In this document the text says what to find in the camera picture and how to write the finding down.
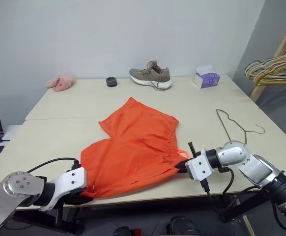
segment purple tissue box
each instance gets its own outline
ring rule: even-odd
[[[207,73],[204,75],[196,73],[194,77],[194,83],[201,89],[211,86],[217,86],[219,80],[220,76],[216,73]]]

